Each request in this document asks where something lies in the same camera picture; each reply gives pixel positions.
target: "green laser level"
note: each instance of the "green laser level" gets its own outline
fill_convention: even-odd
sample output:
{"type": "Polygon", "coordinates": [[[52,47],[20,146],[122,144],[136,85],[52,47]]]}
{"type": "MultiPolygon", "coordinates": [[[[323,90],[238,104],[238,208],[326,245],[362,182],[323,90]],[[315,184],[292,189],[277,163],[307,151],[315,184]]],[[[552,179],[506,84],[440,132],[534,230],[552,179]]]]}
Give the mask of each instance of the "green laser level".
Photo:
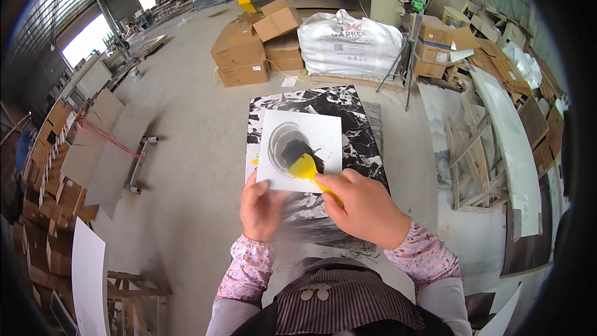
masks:
{"type": "Polygon", "coordinates": [[[417,11],[422,11],[424,4],[421,0],[412,0],[411,1],[411,5],[413,6],[413,8],[417,11]]]}

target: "yellow cable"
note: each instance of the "yellow cable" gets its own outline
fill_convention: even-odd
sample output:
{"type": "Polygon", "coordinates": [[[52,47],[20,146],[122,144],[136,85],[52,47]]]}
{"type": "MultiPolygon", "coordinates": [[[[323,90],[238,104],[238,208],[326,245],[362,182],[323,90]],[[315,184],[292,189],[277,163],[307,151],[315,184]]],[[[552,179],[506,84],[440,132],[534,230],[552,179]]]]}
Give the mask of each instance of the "yellow cable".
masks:
{"type": "Polygon", "coordinates": [[[279,72],[281,72],[282,74],[284,74],[285,76],[287,76],[287,77],[290,77],[290,78],[294,78],[294,79],[296,79],[296,80],[300,80],[301,82],[303,82],[303,83],[304,83],[304,80],[302,80],[301,78],[297,78],[297,77],[295,77],[295,76],[289,76],[289,75],[288,75],[288,74],[286,74],[285,72],[281,71],[281,70],[280,70],[280,68],[278,68],[278,67],[276,66],[276,64],[275,64],[275,63],[273,63],[273,61],[272,61],[272,60],[270,60],[270,59],[266,59],[266,60],[267,60],[267,61],[269,61],[269,62],[270,62],[272,65],[273,65],[273,67],[274,67],[274,68],[278,69],[278,71],[279,71],[279,72]]]}

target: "white cylindrical tank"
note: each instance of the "white cylindrical tank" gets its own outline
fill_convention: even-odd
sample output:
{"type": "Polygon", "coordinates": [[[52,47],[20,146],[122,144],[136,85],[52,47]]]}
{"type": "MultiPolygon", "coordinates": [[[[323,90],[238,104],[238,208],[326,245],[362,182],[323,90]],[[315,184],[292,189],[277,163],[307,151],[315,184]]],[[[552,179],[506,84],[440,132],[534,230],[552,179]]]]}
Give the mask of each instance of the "white cylindrical tank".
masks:
{"type": "Polygon", "coordinates": [[[385,25],[398,27],[400,19],[406,14],[404,3],[408,3],[408,0],[371,0],[369,18],[385,25]]]}

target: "red string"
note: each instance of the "red string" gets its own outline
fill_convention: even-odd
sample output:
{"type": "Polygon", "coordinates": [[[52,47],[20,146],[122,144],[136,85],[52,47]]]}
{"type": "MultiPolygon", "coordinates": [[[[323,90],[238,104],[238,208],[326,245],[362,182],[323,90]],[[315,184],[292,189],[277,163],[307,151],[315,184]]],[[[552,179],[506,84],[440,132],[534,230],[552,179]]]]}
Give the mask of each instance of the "red string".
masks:
{"type": "Polygon", "coordinates": [[[100,135],[102,138],[105,138],[118,148],[122,149],[124,152],[129,153],[133,158],[142,159],[145,157],[145,152],[137,153],[129,149],[127,146],[125,146],[123,143],[119,142],[115,137],[113,137],[112,134],[99,128],[94,123],[90,122],[87,118],[84,117],[82,107],[79,108],[79,111],[77,112],[77,116],[75,117],[75,123],[77,129],[81,129],[91,135],[94,133],[100,135]]]}

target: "brush handle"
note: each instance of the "brush handle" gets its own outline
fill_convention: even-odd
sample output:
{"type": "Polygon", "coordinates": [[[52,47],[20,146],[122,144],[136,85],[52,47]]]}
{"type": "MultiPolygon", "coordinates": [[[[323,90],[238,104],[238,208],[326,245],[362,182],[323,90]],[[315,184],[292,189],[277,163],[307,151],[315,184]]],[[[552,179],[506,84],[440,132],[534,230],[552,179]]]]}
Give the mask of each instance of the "brush handle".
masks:
{"type": "Polygon", "coordinates": [[[315,184],[317,184],[317,187],[319,187],[320,190],[322,190],[323,192],[327,192],[330,195],[332,195],[338,204],[344,205],[344,202],[342,201],[341,198],[338,197],[338,195],[336,195],[335,193],[333,193],[332,190],[330,190],[328,187],[325,187],[324,185],[317,183],[317,181],[315,180],[315,177],[311,178],[311,180],[313,182],[315,182],[315,184]]]}

